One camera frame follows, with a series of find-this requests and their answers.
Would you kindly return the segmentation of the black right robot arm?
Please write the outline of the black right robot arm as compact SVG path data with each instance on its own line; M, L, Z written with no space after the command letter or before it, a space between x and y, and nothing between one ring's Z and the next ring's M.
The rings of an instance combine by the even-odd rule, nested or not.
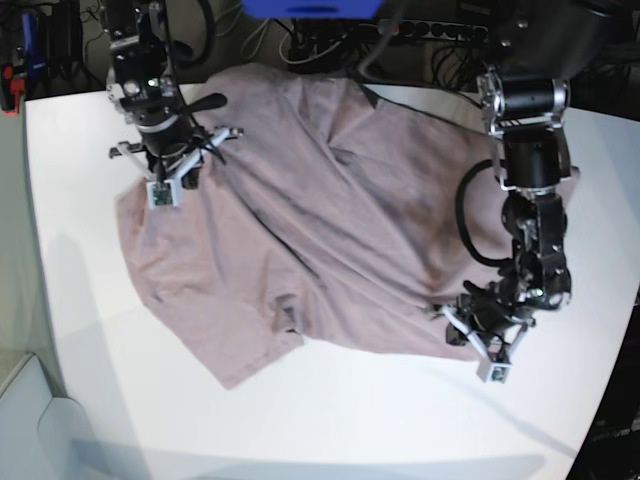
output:
M198 5L205 26L199 55L172 38L164 1L104 1L101 5L101 22L110 46L109 99L141 137L138 143L119 143L109 156L136 161L139 153L145 154L142 172L163 193L169 191L169 180L188 190L198 187L203 153L215 154L217 147L214 135L195 115L227 104L221 93L187 103L176 77L177 68L203 63L214 45L213 10L207 1Z

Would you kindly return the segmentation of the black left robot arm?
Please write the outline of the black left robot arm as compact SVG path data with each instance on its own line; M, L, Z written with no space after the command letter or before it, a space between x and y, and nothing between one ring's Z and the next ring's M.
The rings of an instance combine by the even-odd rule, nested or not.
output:
M557 311L571 299L567 216L558 193L572 175L563 122L570 82L607 51L631 8L628 1L512 1L492 28L489 62L477 80L491 156L462 178L455 216L471 257L495 268L499 280L483 287L466 282L456 302L440 308L447 342L478 352L483 381L507 379L518 347L506 339L509 330L523 338L538 312ZM466 225L466 189L485 170L506 193L501 222L511 237L508 258L482 255Z

